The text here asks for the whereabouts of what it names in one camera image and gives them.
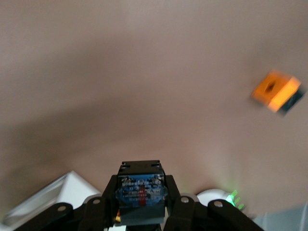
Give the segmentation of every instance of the orange and black object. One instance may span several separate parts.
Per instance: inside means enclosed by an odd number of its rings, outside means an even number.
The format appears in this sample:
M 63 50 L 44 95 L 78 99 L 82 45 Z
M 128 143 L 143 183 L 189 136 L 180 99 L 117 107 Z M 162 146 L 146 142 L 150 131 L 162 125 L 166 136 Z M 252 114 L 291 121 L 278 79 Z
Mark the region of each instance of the orange and black object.
M 304 93 L 301 82 L 293 75 L 273 70 L 255 88 L 251 96 L 273 112 L 285 114 Z

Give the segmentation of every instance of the screw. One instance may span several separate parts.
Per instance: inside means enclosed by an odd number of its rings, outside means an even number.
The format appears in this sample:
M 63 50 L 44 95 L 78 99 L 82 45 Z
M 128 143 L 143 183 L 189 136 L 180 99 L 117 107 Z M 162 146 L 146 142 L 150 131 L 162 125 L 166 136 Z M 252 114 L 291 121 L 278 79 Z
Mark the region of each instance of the screw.
M 95 199 L 95 200 L 93 201 L 93 204 L 98 204 L 99 202 L 101 202 L 100 199 Z
M 182 201 L 183 203 L 188 203 L 188 202 L 189 202 L 189 199 L 188 199 L 186 196 L 184 196 L 184 197 L 181 198 L 181 201 Z
M 215 202 L 214 202 L 214 205 L 215 205 L 216 207 L 219 207 L 219 208 L 223 207 L 223 204 L 222 204 L 222 202 L 220 202 L 220 201 L 215 201 Z
M 62 211 L 64 211 L 65 209 L 66 209 L 66 206 L 63 205 L 63 206 L 60 206 L 60 207 L 58 208 L 58 211 L 59 211 L 59 212 L 62 212 Z

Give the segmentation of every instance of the orange block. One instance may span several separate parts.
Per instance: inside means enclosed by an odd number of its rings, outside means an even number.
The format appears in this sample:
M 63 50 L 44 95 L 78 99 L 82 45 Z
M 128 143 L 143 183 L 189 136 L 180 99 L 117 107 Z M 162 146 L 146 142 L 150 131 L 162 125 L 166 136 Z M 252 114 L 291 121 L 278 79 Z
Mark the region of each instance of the orange block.
M 273 70 L 256 87 L 252 97 L 277 112 L 299 89 L 301 82 L 294 76 Z

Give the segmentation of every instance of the silver screw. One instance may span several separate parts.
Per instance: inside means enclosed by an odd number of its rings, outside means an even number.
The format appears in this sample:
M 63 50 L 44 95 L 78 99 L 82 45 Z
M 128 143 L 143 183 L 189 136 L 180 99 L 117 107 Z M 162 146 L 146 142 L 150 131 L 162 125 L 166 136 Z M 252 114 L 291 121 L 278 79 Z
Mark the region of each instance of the silver screw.
M 214 202 L 214 205 L 215 205 L 216 207 L 219 207 L 219 208 L 223 207 L 223 204 L 222 204 L 222 202 L 220 202 L 220 201 L 215 201 L 215 202 Z
M 58 211 L 59 211 L 59 212 L 62 212 L 62 211 L 64 211 L 65 209 L 66 209 L 66 206 L 63 205 L 63 206 L 60 206 L 60 207 L 58 208 Z
M 99 202 L 101 202 L 100 199 L 95 199 L 95 200 L 93 201 L 93 204 L 98 204 Z
M 183 203 L 188 203 L 188 202 L 189 202 L 189 199 L 188 199 L 186 196 L 184 196 L 184 197 L 181 198 L 181 201 L 182 201 Z

